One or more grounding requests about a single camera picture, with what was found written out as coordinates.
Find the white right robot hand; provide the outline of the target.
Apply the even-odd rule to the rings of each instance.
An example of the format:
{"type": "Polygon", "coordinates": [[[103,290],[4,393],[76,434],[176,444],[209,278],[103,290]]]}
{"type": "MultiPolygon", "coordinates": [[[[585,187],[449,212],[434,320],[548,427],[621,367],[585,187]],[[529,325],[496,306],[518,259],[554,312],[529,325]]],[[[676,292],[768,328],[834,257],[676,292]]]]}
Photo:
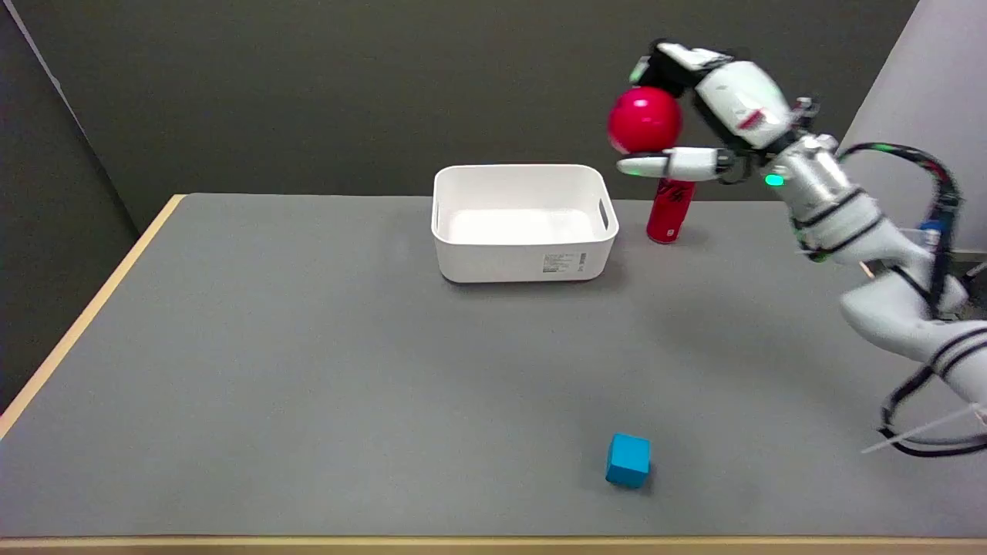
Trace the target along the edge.
{"type": "Polygon", "coordinates": [[[790,104],[760,66],[730,52],[714,52],[656,39],[635,64],[628,83],[652,87],[679,99],[692,94],[692,106],[722,140],[723,147],[670,146],[632,149],[617,161],[621,173],[642,178],[702,182],[718,180],[743,166],[750,178],[810,129],[819,104],[800,97],[790,104]]]}

